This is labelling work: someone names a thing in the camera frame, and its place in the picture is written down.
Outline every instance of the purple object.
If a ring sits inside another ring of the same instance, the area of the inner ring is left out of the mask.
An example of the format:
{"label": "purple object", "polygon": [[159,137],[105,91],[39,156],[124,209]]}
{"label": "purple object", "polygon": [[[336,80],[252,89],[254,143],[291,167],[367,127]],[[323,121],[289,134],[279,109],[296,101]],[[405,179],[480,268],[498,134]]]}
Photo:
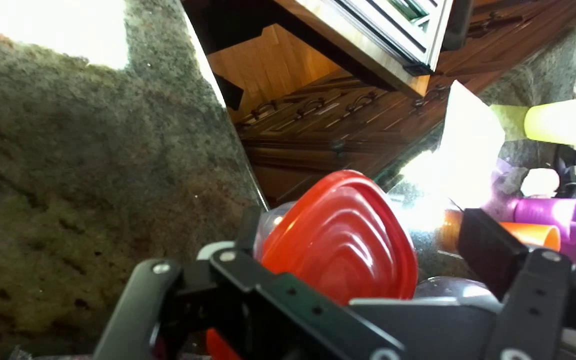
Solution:
{"label": "purple object", "polygon": [[488,205],[483,207],[483,211],[488,212],[488,216],[498,223],[514,223],[518,203],[521,198],[517,196],[497,194]]}
{"label": "purple object", "polygon": [[521,198],[514,223],[553,224],[560,231],[562,244],[576,244],[576,198]]}

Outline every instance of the yellow object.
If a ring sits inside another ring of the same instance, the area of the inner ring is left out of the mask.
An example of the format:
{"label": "yellow object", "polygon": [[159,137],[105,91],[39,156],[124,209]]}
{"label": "yellow object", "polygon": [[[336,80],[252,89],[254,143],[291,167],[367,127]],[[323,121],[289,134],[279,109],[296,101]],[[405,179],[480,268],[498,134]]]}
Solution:
{"label": "yellow object", "polygon": [[517,241],[527,247],[540,247],[551,251],[560,251],[560,231],[544,224],[518,224],[518,223],[501,223]]}
{"label": "yellow object", "polygon": [[576,101],[533,106],[525,130],[531,140],[576,148]]}

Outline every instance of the gray rock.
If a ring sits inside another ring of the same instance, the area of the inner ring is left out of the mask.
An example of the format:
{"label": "gray rock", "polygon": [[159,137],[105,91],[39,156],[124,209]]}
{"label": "gray rock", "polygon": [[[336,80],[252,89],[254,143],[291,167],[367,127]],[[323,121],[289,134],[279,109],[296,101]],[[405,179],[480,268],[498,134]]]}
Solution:
{"label": "gray rock", "polygon": [[91,353],[138,260],[265,207],[180,3],[124,5],[124,70],[0,35],[0,359]]}

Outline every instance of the bright light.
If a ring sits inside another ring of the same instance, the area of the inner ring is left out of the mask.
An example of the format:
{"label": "bright light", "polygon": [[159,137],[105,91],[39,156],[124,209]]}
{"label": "bright light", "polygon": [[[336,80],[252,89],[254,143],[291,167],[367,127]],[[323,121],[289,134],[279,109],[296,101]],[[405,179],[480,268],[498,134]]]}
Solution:
{"label": "bright light", "polygon": [[115,70],[130,62],[124,0],[0,0],[0,35]]}
{"label": "bright light", "polygon": [[479,298],[479,297],[491,297],[488,288],[483,287],[467,287],[463,292],[464,298]]}
{"label": "bright light", "polygon": [[421,152],[400,170],[400,174],[405,176],[403,182],[413,184],[422,194],[411,207],[400,205],[407,203],[407,196],[403,196],[403,201],[397,201],[395,194],[390,196],[400,223],[413,231],[440,229],[449,198],[438,193],[438,156],[430,150]]}
{"label": "bright light", "polygon": [[469,89],[450,86],[438,184],[460,209],[480,209],[492,198],[492,172],[504,145],[497,114]]}
{"label": "bright light", "polygon": [[282,224],[282,221],[285,221],[285,216],[272,218],[272,229],[279,227],[279,224]]}

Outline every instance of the red lid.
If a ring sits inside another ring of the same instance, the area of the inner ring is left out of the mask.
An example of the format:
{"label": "red lid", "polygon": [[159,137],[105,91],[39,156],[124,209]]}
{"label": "red lid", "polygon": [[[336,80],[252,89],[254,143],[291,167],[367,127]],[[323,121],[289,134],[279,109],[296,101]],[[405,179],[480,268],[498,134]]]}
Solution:
{"label": "red lid", "polygon": [[[352,298],[413,298],[419,266],[385,193],[360,172],[315,184],[260,248],[271,272],[291,272],[339,305]],[[208,332],[216,360],[238,359]]]}

